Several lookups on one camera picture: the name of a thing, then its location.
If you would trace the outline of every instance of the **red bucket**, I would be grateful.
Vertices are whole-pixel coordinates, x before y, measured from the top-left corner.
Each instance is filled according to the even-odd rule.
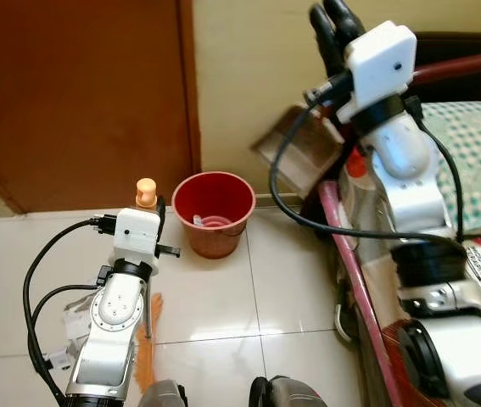
[[[239,176],[203,172],[176,188],[172,207],[195,253],[207,259],[221,259],[237,247],[254,211],[255,193]]]

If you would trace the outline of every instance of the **black cable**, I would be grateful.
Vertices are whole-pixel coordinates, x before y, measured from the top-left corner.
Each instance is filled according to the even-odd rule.
[[[334,227],[329,225],[324,225],[322,223],[317,223],[312,220],[305,218],[297,214],[294,210],[290,209],[280,198],[279,191],[277,190],[277,171],[278,166],[280,164],[280,160],[282,159],[285,150],[287,149],[288,145],[293,141],[293,138],[299,131],[299,128],[304,124],[306,118],[310,114],[311,110],[317,106],[317,102],[311,102],[308,107],[297,117],[295,122],[289,129],[286,131],[282,143],[280,144],[279,149],[277,150],[276,157],[272,161],[271,170],[270,170],[270,189],[271,195],[276,202],[277,206],[285,213],[285,215],[289,216],[291,219],[296,220],[299,224],[308,226],[312,229],[322,231],[324,233],[331,233],[336,235],[345,235],[345,236],[353,236],[353,237],[365,237],[365,238],[372,238],[372,239],[419,239],[425,241],[431,241],[436,243],[447,243],[454,246],[460,246],[458,243],[454,242],[453,240],[436,235],[428,235],[425,233],[404,233],[404,232],[384,232],[384,231],[357,231],[353,229],[344,229],[342,227]]]
[[[451,176],[453,177],[453,183],[455,184],[455,194],[456,194],[456,206],[457,206],[457,234],[456,240],[459,243],[464,241],[464,218],[463,218],[463,210],[464,210],[464,203],[462,200],[462,184],[461,184],[461,177],[459,176],[459,170],[455,164],[455,160],[451,156],[450,151],[446,148],[442,142],[436,138],[436,136],[431,133],[431,131],[425,126],[422,120],[418,117],[414,118],[417,125],[421,130],[428,134],[430,138],[436,143],[438,150],[444,156],[445,162],[450,167]]]
[[[36,267],[41,262],[44,255],[49,251],[49,249],[64,235],[74,231],[83,226],[90,226],[90,225],[98,225],[98,220],[90,219],[84,220],[82,222],[78,222],[72,226],[67,227],[65,230],[61,231],[57,235],[55,235],[52,240],[50,240],[44,248],[40,251],[40,253],[35,257],[27,274],[25,275],[25,280],[23,282],[23,311],[25,316],[25,324],[27,325],[27,334],[29,341],[31,342],[32,346],[32,353],[35,359],[31,359],[33,365],[37,366],[38,374],[41,376],[42,380],[48,385],[50,391],[52,392],[53,396],[55,397],[57,403],[62,405],[64,402],[64,394],[61,392],[59,387],[53,381],[52,375],[48,371],[46,367],[46,362],[42,357],[42,351],[40,349],[40,345],[38,344],[38,339],[36,338],[35,327],[33,326],[32,322],[32,315],[31,315],[31,301],[29,300],[29,288],[31,286],[31,278],[35,272]]]
[[[98,286],[87,286],[87,285],[69,285],[69,286],[62,286],[62,287],[55,288],[54,290],[46,294],[44,298],[41,299],[38,305],[35,307],[35,310],[33,311],[33,315],[31,317],[33,329],[36,328],[36,320],[40,315],[40,311],[42,310],[42,307],[54,295],[65,292],[65,291],[69,291],[69,290],[96,290],[97,288]],[[32,342],[29,339],[29,335],[27,335],[27,348],[29,349],[29,356],[31,357],[31,362],[33,362],[33,367],[35,368],[36,372],[40,374],[40,370],[38,368],[38,365],[36,364],[36,351],[32,346]]]

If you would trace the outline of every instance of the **bucket rim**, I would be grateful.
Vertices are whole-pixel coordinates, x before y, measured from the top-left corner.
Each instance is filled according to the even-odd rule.
[[[222,175],[226,175],[226,176],[232,176],[238,180],[240,180],[248,189],[249,191],[251,192],[251,206],[249,207],[249,210],[248,212],[246,213],[246,215],[244,217],[242,217],[240,220],[237,220],[236,222],[233,222],[233,223],[230,223],[228,225],[224,225],[224,226],[212,226],[212,227],[204,227],[204,226],[197,226],[195,225],[194,223],[192,222],[189,222],[188,220],[185,220],[183,219],[183,217],[178,213],[178,211],[176,210],[176,195],[178,193],[178,191],[180,191],[180,189],[183,187],[184,184],[186,184],[187,182],[191,181],[192,179],[194,178],[198,178],[200,176],[205,176],[207,174],[222,174]],[[238,225],[241,225],[243,222],[245,222],[246,220],[248,220],[248,218],[251,216],[251,214],[253,214],[254,212],[254,209],[255,209],[255,191],[254,189],[251,187],[251,185],[248,184],[248,182],[246,180],[244,180],[243,178],[241,178],[240,176],[237,176],[236,174],[233,174],[231,172],[226,172],[226,171],[205,171],[205,172],[199,172],[198,174],[194,174],[192,176],[189,176],[188,178],[186,178],[185,180],[183,180],[182,182],[180,182],[180,184],[176,187],[176,189],[174,190],[174,192],[172,193],[172,208],[174,209],[174,213],[178,216],[178,219],[180,220],[181,223],[183,223],[185,226],[189,226],[193,229],[196,229],[196,230],[200,230],[200,231],[222,231],[224,229],[230,229],[234,226],[238,226]]]

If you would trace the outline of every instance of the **wooden door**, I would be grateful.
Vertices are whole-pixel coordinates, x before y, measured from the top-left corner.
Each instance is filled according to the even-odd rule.
[[[145,176],[170,198],[197,169],[180,1],[0,0],[0,195],[14,210],[131,205]]]

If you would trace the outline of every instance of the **white tile floor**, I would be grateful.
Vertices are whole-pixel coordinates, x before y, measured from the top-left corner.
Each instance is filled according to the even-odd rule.
[[[27,267],[57,231],[95,211],[0,219],[0,406],[54,406],[27,357],[21,288]],[[152,292],[165,300],[155,327],[155,371],[187,389],[192,407],[247,407],[256,376],[308,382],[331,406],[361,405],[355,352],[333,330],[334,291],[325,248],[277,209],[257,209],[236,252],[207,260],[194,254],[180,222],[168,214],[163,244],[182,257],[162,257]],[[91,228],[62,239],[37,270],[33,303],[50,289],[88,283],[105,264],[111,237]],[[64,345],[66,293],[41,313],[42,349]],[[54,372],[64,387],[69,372]],[[126,403],[140,398],[133,381]]]

